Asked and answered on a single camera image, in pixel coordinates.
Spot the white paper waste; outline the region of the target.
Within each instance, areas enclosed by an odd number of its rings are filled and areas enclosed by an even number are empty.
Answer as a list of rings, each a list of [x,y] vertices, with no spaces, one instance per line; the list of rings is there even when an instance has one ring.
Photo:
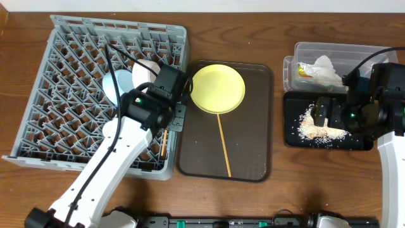
[[[299,62],[297,71],[300,77],[310,79],[315,84],[324,87],[343,87],[342,78],[336,74],[328,56],[320,56],[314,64]]]

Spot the white cup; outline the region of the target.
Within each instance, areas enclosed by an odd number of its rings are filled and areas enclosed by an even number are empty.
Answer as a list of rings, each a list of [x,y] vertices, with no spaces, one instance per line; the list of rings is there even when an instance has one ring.
[[[109,121],[103,125],[102,133],[104,137],[111,137],[115,132],[116,127],[114,126],[113,121]]]

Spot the wooden chopstick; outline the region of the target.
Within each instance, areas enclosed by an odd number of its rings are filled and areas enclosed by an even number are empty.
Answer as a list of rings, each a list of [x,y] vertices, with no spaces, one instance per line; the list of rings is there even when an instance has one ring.
[[[221,143],[222,143],[222,147],[223,147],[223,154],[225,157],[225,163],[226,163],[226,167],[227,167],[227,174],[228,177],[231,178],[232,177],[232,172],[230,169],[230,164],[229,164],[229,160],[228,160],[228,153],[227,153],[227,147],[226,147],[226,143],[225,143],[225,137],[223,134],[223,128],[222,128],[222,124],[221,124],[221,119],[220,119],[220,115],[217,114],[217,120],[218,120],[218,127],[219,127],[219,131],[220,131],[220,137],[221,137]]]
[[[165,129],[163,132],[163,139],[161,143],[161,157],[165,158],[166,157],[166,141],[168,137],[168,131]]]

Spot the light blue bowl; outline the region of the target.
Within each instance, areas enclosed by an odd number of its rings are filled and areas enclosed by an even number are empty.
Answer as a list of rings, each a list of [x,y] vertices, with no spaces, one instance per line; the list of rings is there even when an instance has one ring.
[[[128,70],[117,70],[114,71],[116,82],[118,85],[118,90],[120,95],[123,95],[126,92],[134,89],[132,82],[132,73]],[[112,74],[107,73],[102,79],[103,91],[106,97],[116,106],[117,97],[115,92],[115,87],[113,83]]]

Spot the yellow round plate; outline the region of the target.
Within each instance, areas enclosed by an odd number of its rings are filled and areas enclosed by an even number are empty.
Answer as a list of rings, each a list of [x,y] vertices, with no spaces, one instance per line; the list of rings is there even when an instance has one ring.
[[[191,98],[205,112],[224,114],[236,109],[244,99],[246,86],[241,74],[226,65],[208,65],[193,78]]]

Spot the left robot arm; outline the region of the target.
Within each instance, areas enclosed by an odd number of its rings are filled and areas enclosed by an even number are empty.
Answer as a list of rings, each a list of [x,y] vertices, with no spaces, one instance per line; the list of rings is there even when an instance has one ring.
[[[117,116],[103,127],[101,145],[70,188],[48,209],[33,208],[25,227],[99,227],[106,205],[134,160],[160,129],[175,118],[189,79],[181,70],[163,65],[154,82],[125,94],[113,81]]]

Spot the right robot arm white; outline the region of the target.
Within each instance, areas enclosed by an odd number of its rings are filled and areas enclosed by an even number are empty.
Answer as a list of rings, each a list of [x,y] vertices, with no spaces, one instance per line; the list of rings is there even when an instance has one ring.
[[[343,76],[345,101],[318,98],[316,126],[359,133],[377,141],[382,163],[382,227],[404,227],[404,65],[377,63],[370,77],[356,67]]]

